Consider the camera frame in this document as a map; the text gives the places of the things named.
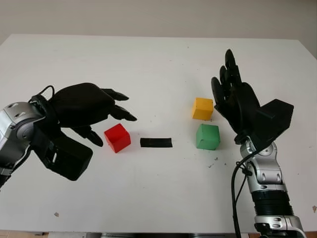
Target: wire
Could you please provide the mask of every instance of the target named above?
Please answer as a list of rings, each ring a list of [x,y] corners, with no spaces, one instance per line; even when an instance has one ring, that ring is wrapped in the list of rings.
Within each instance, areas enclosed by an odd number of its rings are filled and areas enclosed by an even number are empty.
[[[54,87],[52,85],[46,86],[41,92],[39,92],[39,94],[44,93],[48,88],[52,89],[52,96],[54,96],[55,95],[55,89],[54,89]]]
[[[233,217],[233,224],[234,224],[234,231],[236,233],[237,238],[241,238],[241,232],[240,232],[240,227],[239,227],[239,222],[238,222],[238,214],[237,214],[237,200],[236,200],[236,195],[235,195],[235,189],[234,189],[234,184],[235,184],[235,179],[236,175],[238,172],[238,169],[252,156],[256,155],[259,153],[261,150],[256,150],[250,155],[247,155],[244,157],[240,162],[237,163],[236,167],[234,168],[232,172],[232,177],[231,177],[231,200],[232,200],[232,217]]]
[[[239,189],[239,192],[238,192],[238,195],[237,195],[237,198],[236,198],[236,204],[237,204],[237,201],[238,201],[238,199],[239,199],[239,196],[240,196],[240,193],[241,193],[241,191],[242,191],[242,189],[243,189],[243,186],[244,186],[244,183],[246,182],[246,180],[247,180],[247,175],[244,175],[244,179],[243,179],[243,181],[242,181],[242,184],[241,184],[241,187],[240,187],[240,189]]]
[[[14,168],[13,168],[13,170],[12,170],[12,173],[13,173],[14,171],[16,171],[16,170],[26,161],[26,159],[30,156],[31,151],[32,151],[32,148],[31,148],[31,146],[29,146],[29,147],[26,149],[25,153],[22,155],[20,161],[14,166]]]

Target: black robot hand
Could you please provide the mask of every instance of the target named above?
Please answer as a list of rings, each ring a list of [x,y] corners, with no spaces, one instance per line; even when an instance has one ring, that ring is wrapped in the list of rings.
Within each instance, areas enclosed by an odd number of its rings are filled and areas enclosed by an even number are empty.
[[[49,100],[54,108],[60,127],[72,128],[76,133],[102,146],[100,137],[90,125],[111,115],[115,119],[137,120],[127,110],[115,104],[115,100],[129,98],[112,89],[101,89],[92,83],[81,83],[59,90]]]

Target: robot finger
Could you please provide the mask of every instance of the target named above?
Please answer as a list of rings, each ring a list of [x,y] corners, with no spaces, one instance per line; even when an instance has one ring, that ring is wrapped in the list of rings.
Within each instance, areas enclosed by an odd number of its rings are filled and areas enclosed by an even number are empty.
[[[103,146],[103,140],[91,129],[91,126],[72,127],[73,131],[79,134],[83,138],[87,138],[92,143],[98,146]]]
[[[126,119],[130,121],[137,120],[137,118],[131,115],[126,109],[118,105],[114,105],[112,107],[112,109],[110,110],[110,115],[117,120],[121,120],[121,119]]]
[[[113,99],[118,100],[118,101],[126,101],[129,98],[125,96],[122,93],[116,92],[113,89],[110,88],[103,88],[102,89],[105,93],[107,93],[109,96],[111,96]]]

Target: black strip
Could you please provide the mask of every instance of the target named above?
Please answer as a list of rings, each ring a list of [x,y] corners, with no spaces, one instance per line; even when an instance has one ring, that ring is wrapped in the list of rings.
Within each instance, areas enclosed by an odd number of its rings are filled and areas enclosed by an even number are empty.
[[[141,147],[153,148],[170,148],[172,145],[172,138],[141,138]]]

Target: table surface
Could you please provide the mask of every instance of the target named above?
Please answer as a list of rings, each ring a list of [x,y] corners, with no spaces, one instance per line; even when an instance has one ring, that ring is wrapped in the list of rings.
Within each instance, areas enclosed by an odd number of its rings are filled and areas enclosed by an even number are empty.
[[[0,229],[233,232],[230,179],[241,159],[235,134],[216,111],[212,121],[191,118],[195,97],[213,98],[211,78],[228,48],[261,104],[278,98],[295,106],[291,127],[276,140],[277,158],[295,214],[315,230],[317,61],[299,41],[63,35],[12,35],[0,46],[0,108],[49,84],[92,82],[130,97],[119,105],[138,118],[120,121],[132,144],[114,154],[65,130],[93,149],[87,170],[68,181],[32,154],[1,189]],[[103,137],[117,123],[109,118],[93,128]],[[216,151],[196,149],[201,123],[219,126]],[[140,137],[171,137],[173,148],[140,148]],[[254,231],[253,206],[245,186],[242,232]]]

